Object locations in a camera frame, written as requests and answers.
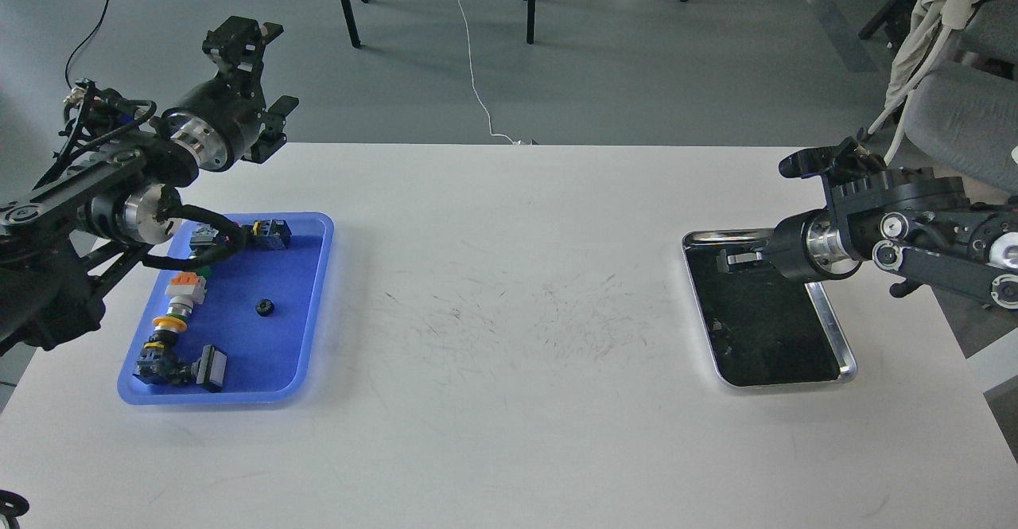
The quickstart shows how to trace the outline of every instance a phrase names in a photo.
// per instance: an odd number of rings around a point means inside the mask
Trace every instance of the metal tray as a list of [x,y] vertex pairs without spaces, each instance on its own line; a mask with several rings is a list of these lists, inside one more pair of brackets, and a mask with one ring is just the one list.
[[690,232],[683,259],[718,375],[738,389],[843,384],[855,356],[821,283],[789,282],[774,269],[718,272],[723,247],[764,246],[772,229]]

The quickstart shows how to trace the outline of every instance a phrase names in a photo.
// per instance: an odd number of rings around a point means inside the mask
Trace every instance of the electronic component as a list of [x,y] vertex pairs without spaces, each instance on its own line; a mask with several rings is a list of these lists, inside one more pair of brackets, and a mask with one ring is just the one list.
[[226,240],[226,235],[219,232],[219,229],[212,225],[201,224],[191,233],[188,246],[190,250],[208,249],[209,246],[225,245]]
[[147,385],[199,385],[209,392],[219,392],[226,377],[226,352],[205,345],[202,355],[191,363],[180,362],[173,348],[187,331],[194,304],[205,301],[206,279],[192,272],[179,272],[166,287],[170,304],[166,314],[153,319],[149,341],[142,347],[134,366],[134,376]]
[[259,247],[259,249],[288,249],[290,247],[290,227],[286,221],[254,221],[247,240],[251,246]]

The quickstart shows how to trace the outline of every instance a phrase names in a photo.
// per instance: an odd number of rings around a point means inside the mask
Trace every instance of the gray floor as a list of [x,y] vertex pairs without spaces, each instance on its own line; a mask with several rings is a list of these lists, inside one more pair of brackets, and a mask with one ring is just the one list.
[[[854,34],[884,1],[539,0],[532,46],[521,0],[462,3],[499,133],[542,144],[814,145],[880,112],[891,53],[881,35]],[[31,187],[59,144],[63,64],[102,5],[0,0],[0,198]],[[264,82],[269,97],[301,100],[291,140],[502,141],[470,90],[456,0],[355,0],[354,12],[361,50],[338,0],[112,0],[71,76],[168,108],[214,72],[205,32],[244,15],[286,28]],[[970,304],[956,310],[957,321]],[[980,319],[955,330],[973,344],[998,331]],[[4,369],[0,380],[19,375]]]

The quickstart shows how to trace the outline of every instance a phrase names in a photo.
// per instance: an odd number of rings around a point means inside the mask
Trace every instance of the electrical connector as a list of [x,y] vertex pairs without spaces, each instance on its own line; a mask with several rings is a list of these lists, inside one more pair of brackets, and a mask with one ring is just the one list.
[[290,227],[286,221],[254,221],[250,228],[251,246],[262,250],[283,250],[290,247]]
[[167,297],[185,297],[191,305],[205,301],[206,280],[192,272],[178,272],[166,287]]
[[225,243],[226,236],[220,235],[219,229],[212,227],[212,225],[200,224],[191,233],[188,246],[190,250],[199,250],[206,249],[208,246],[225,245]]
[[214,345],[205,345],[202,348],[202,358],[191,364],[194,385],[200,385],[208,392],[221,392],[226,381],[226,352]]

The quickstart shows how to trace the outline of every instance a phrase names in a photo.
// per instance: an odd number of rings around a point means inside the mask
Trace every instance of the chair wheel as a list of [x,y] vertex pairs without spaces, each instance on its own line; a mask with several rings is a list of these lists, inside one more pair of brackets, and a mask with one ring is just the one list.
[[29,513],[27,499],[13,491],[0,489],[0,516],[10,522],[10,518],[21,517],[25,513]]

